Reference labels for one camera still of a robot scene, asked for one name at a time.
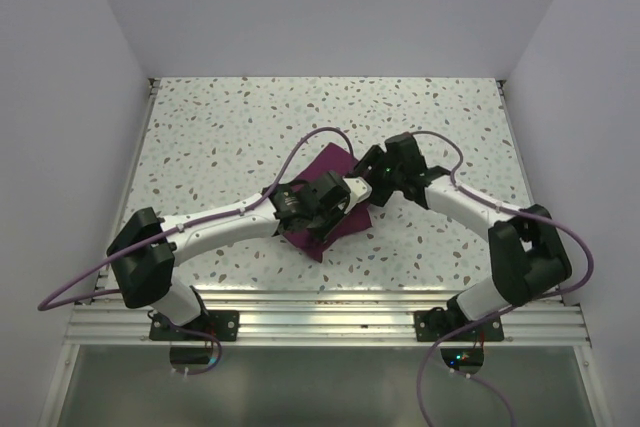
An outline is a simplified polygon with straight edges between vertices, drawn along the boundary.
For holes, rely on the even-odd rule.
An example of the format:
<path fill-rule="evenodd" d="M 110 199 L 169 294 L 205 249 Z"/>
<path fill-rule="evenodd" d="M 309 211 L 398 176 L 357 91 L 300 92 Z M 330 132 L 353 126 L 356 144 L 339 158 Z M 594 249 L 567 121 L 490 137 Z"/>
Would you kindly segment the purple surgical cloth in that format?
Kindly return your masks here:
<path fill-rule="evenodd" d="M 330 143 L 289 183 L 287 191 L 296 198 L 294 210 L 300 224 L 282 235 L 316 262 L 338 239 L 372 226 L 368 201 L 356 203 L 347 190 L 346 174 L 354 161 L 351 154 Z"/>

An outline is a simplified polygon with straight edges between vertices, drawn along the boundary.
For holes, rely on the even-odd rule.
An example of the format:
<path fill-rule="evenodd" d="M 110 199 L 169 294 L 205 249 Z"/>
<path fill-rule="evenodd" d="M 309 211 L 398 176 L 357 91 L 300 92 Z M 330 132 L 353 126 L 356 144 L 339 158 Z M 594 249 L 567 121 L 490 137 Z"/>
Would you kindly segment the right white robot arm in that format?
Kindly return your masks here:
<path fill-rule="evenodd" d="M 370 186 L 369 201 L 375 206 L 384 206 L 399 192 L 406 200 L 457 221 L 487 242 L 490 276 L 422 318 L 438 338 L 450 334 L 468 339 L 480 329 L 481 319 L 523 306 L 572 274 L 557 226 L 544 207 L 500 204 L 458 183 L 453 170 L 427 165 L 411 133 L 371 147 L 350 174 Z"/>

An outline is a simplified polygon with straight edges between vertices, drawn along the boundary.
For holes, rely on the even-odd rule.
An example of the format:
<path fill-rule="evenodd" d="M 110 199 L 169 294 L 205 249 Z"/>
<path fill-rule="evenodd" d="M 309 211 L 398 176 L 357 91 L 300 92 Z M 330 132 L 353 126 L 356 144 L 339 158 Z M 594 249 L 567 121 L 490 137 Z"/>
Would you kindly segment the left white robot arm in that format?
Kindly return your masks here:
<path fill-rule="evenodd" d="M 370 194 L 360 178 L 329 171 L 314 181 L 274 184 L 235 204 L 197 214 L 160 217 L 136 211 L 107 249 L 129 309 L 151 307 L 185 339 L 201 337 L 208 316 L 194 288 L 177 279 L 182 263 L 227 244 L 307 231 L 324 241 Z"/>

